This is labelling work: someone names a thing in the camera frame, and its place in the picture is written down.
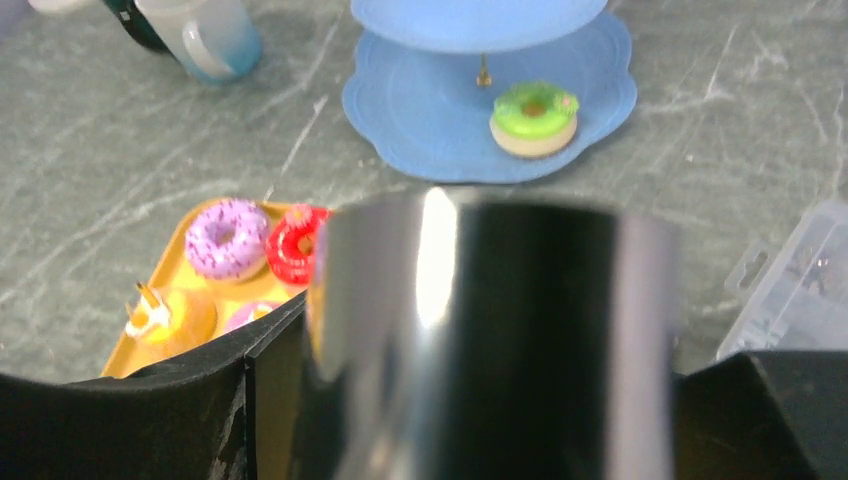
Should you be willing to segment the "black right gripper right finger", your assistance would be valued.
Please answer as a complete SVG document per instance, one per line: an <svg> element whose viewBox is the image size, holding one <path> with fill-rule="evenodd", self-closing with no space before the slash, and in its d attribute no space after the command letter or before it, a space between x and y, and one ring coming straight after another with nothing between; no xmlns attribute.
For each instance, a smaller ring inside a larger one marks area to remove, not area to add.
<svg viewBox="0 0 848 480"><path fill-rule="evenodd" d="M844 479L847 355L735 354L675 380L679 479Z"/></svg>

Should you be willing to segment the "red frosted donut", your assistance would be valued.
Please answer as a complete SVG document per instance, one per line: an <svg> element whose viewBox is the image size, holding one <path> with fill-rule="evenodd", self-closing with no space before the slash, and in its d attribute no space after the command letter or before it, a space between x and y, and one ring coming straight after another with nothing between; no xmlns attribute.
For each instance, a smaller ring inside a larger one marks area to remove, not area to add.
<svg viewBox="0 0 848 480"><path fill-rule="evenodd" d="M296 287L310 283L317 234L330 216L329 210L308 204L284 213L265 245L270 271L280 282Z"/></svg>

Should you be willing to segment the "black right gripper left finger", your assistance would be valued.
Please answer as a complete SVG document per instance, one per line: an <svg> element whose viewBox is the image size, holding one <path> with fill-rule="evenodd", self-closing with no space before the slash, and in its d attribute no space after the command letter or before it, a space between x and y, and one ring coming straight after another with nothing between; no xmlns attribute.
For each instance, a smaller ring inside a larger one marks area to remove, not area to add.
<svg viewBox="0 0 848 480"><path fill-rule="evenodd" d="M1 379L5 479L282 479L305 299L124 379Z"/></svg>

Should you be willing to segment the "green frosted donut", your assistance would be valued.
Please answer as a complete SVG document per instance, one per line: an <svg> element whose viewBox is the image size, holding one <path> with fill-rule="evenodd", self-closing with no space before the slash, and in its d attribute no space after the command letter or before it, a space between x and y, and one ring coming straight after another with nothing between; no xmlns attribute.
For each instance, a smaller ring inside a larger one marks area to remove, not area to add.
<svg viewBox="0 0 848 480"><path fill-rule="evenodd" d="M494 102L489 128L495 143L522 158L542 158L574 138L580 103L576 95L548 82L514 85Z"/></svg>

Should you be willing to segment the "white and blue mug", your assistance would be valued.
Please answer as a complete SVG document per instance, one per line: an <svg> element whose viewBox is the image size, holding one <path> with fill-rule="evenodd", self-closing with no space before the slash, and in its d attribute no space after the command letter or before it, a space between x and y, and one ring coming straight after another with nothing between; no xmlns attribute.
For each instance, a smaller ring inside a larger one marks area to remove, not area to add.
<svg viewBox="0 0 848 480"><path fill-rule="evenodd" d="M135 3L185 70L207 84L237 80L257 65L259 32L241 0Z"/></svg>

